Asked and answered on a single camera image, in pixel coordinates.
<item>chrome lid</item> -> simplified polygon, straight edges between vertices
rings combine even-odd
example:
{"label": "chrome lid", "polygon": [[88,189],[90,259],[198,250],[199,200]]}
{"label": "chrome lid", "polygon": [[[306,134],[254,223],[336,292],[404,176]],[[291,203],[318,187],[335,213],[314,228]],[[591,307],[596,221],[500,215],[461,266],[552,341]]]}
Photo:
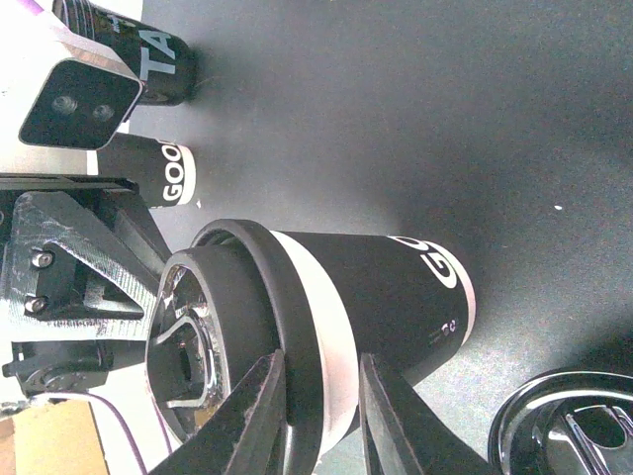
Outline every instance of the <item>chrome lid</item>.
{"label": "chrome lid", "polygon": [[228,396],[222,336],[198,278],[174,265],[163,278],[146,349],[147,379],[160,413],[186,440]]}
{"label": "chrome lid", "polygon": [[633,378],[540,376],[498,412],[489,460],[504,475],[632,475]]}

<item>cardboard box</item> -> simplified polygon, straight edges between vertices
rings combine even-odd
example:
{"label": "cardboard box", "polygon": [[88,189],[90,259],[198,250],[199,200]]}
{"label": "cardboard box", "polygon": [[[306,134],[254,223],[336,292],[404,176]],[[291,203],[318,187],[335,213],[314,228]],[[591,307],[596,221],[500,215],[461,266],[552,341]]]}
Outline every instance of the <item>cardboard box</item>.
{"label": "cardboard box", "polygon": [[90,405],[31,408],[0,423],[3,475],[108,475]]}

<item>black rubber ring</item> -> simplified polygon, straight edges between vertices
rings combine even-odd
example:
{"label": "black rubber ring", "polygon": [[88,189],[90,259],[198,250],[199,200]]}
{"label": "black rubber ring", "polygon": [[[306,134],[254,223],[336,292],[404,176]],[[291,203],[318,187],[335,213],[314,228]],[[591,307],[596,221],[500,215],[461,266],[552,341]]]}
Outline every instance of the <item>black rubber ring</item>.
{"label": "black rubber ring", "polygon": [[259,269],[286,356],[288,434],[285,473],[310,475],[323,431],[323,381],[317,331],[308,297],[284,247],[263,226],[246,220],[217,220],[194,238],[193,246],[237,238]]}

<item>dark tabletop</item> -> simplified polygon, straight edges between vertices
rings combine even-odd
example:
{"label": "dark tabletop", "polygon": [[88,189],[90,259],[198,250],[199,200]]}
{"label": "dark tabletop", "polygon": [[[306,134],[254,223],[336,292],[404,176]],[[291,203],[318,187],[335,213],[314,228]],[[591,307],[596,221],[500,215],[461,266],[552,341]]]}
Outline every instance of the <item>dark tabletop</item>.
{"label": "dark tabletop", "polygon": [[[418,389],[480,453],[515,387],[630,352],[631,2],[155,0],[143,20],[201,59],[193,101],[133,116],[198,160],[193,202],[154,214],[174,249],[220,217],[452,235],[478,321]],[[363,470],[354,434],[316,473]]]}

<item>black tumbler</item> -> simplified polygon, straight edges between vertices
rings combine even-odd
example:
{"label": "black tumbler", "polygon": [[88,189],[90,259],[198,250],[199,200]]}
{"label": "black tumbler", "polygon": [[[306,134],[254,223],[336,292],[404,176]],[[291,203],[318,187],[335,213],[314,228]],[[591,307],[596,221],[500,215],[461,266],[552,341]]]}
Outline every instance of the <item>black tumbler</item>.
{"label": "black tumbler", "polygon": [[89,0],[55,0],[52,12],[72,33],[119,55],[143,82],[139,104],[175,106],[193,90],[196,60],[180,38]]}
{"label": "black tumbler", "polygon": [[148,208],[186,205],[196,191],[196,161],[191,150],[132,134],[116,133],[93,153],[102,176],[125,176],[138,184]]}
{"label": "black tumbler", "polygon": [[[192,374],[207,381],[211,389],[201,407],[210,417],[210,408],[245,371],[279,345],[286,355],[292,428],[289,474],[313,473],[318,457],[354,428],[361,353],[382,355],[397,370],[416,375],[412,381],[409,376],[414,384],[457,352],[475,321],[466,269],[435,242],[279,233],[250,221],[220,220],[207,225],[193,246],[174,254],[162,277],[146,356],[156,403],[176,433],[191,434],[208,418],[200,418],[200,408],[192,412],[191,405],[173,403],[182,387],[191,387],[182,381]],[[182,326],[195,330],[174,339]],[[203,357],[216,359],[211,379],[199,364],[187,364],[187,377],[175,369],[173,387],[166,388],[161,372],[176,368],[177,348],[195,341],[188,361],[199,361],[194,354],[201,339],[210,346]]]}

